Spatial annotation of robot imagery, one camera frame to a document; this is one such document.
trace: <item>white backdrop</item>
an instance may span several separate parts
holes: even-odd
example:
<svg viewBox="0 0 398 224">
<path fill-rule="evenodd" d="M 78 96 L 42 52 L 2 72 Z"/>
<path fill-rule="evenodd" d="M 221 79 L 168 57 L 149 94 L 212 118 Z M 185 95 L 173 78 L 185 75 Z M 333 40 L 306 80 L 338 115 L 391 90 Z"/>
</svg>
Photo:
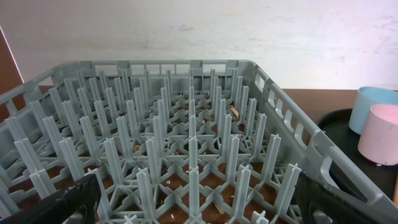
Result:
<svg viewBox="0 0 398 224">
<path fill-rule="evenodd" d="M 0 25 L 25 81 L 69 60 L 248 59 L 282 88 L 398 90 L 395 0 L 2 0 Z"/>
</svg>

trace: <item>gray plastic dish rack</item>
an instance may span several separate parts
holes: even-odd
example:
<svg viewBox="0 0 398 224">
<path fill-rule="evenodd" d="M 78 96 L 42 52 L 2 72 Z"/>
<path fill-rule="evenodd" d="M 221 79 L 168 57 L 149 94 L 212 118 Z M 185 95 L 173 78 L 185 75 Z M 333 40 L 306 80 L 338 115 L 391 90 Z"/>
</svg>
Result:
<svg viewBox="0 0 398 224">
<path fill-rule="evenodd" d="M 38 83 L 48 77 L 54 87 L 42 94 Z M 27 105 L 19 111 L 12 101 L 17 95 Z M 102 191 L 101 223 L 158 223 L 173 206 L 188 214 L 185 223 L 205 223 L 202 212 L 211 204 L 231 217 L 228 223 L 302 223 L 292 200 L 299 173 L 320 175 L 336 185 L 329 175 L 332 161 L 370 206 L 398 214 L 251 61 L 68 62 L 1 95 L 2 104 L 10 114 L 0 124 L 3 218 L 35 195 L 54 193 L 68 178 L 94 173 Z M 50 177 L 55 167 L 59 174 Z M 202 185 L 209 175 L 224 184 Z M 171 187 L 171 176 L 186 184 Z M 105 186 L 105 179 L 111 184 Z M 252 179 L 258 182 L 249 184 Z M 15 188 L 27 181 L 30 188 Z M 277 192 L 273 202 L 265 200 L 264 186 Z M 222 195 L 227 187 L 234 188 L 232 204 Z M 159 201 L 161 194 L 165 197 Z M 182 200 L 186 194 L 188 205 Z M 264 212 L 245 216 L 251 201 Z"/>
</svg>

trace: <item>pink cup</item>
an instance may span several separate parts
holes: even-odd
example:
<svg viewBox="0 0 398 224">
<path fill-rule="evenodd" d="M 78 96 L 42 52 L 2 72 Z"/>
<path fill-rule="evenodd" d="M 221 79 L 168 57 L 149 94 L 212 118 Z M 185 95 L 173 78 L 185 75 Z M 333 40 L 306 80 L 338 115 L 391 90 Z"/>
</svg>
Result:
<svg viewBox="0 0 398 224">
<path fill-rule="evenodd" d="M 398 164 L 398 106 L 371 106 L 358 150 L 375 163 Z"/>
</svg>

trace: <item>black plate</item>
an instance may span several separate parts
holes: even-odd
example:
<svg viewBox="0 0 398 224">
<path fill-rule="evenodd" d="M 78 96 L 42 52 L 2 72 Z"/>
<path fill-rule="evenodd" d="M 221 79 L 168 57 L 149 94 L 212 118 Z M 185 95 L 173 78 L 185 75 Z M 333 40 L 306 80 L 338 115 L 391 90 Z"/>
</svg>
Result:
<svg viewBox="0 0 398 224">
<path fill-rule="evenodd" d="M 343 109 L 324 115 L 318 123 L 319 128 L 364 172 L 391 200 L 398 174 L 398 165 L 377 166 L 358 151 L 360 135 L 348 127 L 352 109 Z M 366 202 L 363 194 L 355 187 L 343 171 L 332 163 L 330 175 L 341 190 Z"/>
</svg>

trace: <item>blue cup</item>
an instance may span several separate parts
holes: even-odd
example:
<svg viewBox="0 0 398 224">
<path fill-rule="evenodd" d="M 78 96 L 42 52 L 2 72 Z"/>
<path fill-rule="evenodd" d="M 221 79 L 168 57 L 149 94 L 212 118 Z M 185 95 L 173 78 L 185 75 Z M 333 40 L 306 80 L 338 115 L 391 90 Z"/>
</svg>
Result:
<svg viewBox="0 0 398 224">
<path fill-rule="evenodd" d="M 349 119 L 349 128 L 362 134 L 370 107 L 380 103 L 398 105 L 398 92 L 371 86 L 361 87 Z"/>
</svg>

